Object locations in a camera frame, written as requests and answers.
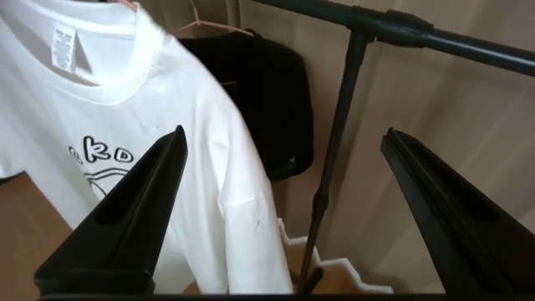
beige wall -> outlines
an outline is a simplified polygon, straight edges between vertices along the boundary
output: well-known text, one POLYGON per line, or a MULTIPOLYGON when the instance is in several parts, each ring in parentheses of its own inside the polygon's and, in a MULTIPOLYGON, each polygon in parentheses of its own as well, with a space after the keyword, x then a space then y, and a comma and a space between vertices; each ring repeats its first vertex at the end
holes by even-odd
MULTIPOLYGON (((161 1, 189 5, 188 1, 161 1)), ((338 2, 379 10, 393 8, 413 13, 440 29, 535 50, 533 0, 338 2)), ((223 1, 196 3, 204 5, 208 13, 215 12, 223 1)), ((349 31, 249 0, 239 3, 244 28, 254 28, 265 38, 295 49, 307 63, 316 160, 309 171, 275 186, 289 234, 302 236, 308 229, 312 196, 329 138, 349 31)), ((226 17, 220 13, 210 18, 226 17)), ((380 153, 382 135, 391 126, 422 140, 535 230, 532 83, 527 76, 429 49, 371 44, 355 90, 331 189, 331 206, 318 241, 322 258, 348 257, 366 282, 389 284, 397 291, 442 291, 414 219, 380 153), (363 117, 357 120, 360 112, 364 112, 363 117)))

white trim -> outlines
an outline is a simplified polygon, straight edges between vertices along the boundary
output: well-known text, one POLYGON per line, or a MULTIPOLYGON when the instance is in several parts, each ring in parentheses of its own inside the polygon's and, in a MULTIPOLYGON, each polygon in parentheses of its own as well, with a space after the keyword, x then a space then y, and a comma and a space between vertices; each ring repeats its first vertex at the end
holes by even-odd
MULTIPOLYGON (((278 225, 282 229, 283 240, 284 240, 285 244, 287 244, 289 246, 295 246, 295 245, 299 245, 299 244, 303 245, 303 244, 305 244, 307 242, 307 237, 289 238, 288 235, 286 234, 286 227, 284 226, 282 218, 278 219, 278 225)), ((336 259, 321 261, 321 259, 319 257, 318 249, 316 247, 314 247, 312 256, 313 256, 313 259, 319 263, 318 265, 321 268, 325 268, 325 267, 333 266, 333 265, 344 265, 347 268, 347 270, 349 271, 349 273, 351 274, 351 276, 352 276, 352 278, 354 280, 354 285, 357 288, 360 288, 361 290, 363 290, 365 292, 368 292, 368 293, 394 293, 394 291, 392 290, 392 287, 390 287, 390 286, 373 285, 373 284, 364 283, 362 281, 362 279, 360 278, 359 272, 357 272, 357 270, 353 267, 353 265, 349 262, 349 260, 347 258, 336 258, 336 259)))

clothing label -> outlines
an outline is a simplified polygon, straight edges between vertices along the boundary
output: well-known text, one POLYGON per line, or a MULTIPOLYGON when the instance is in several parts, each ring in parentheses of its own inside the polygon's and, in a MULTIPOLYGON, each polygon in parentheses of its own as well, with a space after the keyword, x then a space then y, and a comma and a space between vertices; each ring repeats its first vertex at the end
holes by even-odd
POLYGON ((52 65, 69 73, 74 72, 74 28, 56 25, 53 29, 52 65))

shirt graphic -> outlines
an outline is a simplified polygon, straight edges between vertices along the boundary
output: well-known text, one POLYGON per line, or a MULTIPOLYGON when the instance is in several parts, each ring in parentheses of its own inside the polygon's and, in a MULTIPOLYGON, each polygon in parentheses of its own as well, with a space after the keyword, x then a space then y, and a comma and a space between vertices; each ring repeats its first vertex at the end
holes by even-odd
POLYGON ((96 172, 85 172, 84 176, 93 192, 101 200, 111 189, 119 183, 119 181, 129 171, 130 163, 134 161, 132 153, 125 148, 116 147, 111 150, 104 142, 95 141, 95 139, 87 135, 84 137, 84 157, 72 146, 69 146, 69 153, 80 164, 93 164, 97 161, 113 161, 116 166, 104 168, 96 172))

brown floor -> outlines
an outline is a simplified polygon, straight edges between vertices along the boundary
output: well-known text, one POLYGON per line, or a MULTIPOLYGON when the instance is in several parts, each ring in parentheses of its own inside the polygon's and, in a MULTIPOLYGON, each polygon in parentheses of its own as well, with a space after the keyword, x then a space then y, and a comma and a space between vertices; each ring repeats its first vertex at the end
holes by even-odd
MULTIPOLYGON (((35 300, 33 273, 70 229, 26 174, 0 186, 0 300, 35 300)), ((303 246, 285 246, 298 274, 303 246)), ((192 283, 184 293, 198 293, 192 283)), ((362 293, 344 267, 330 267, 314 293, 362 293)))

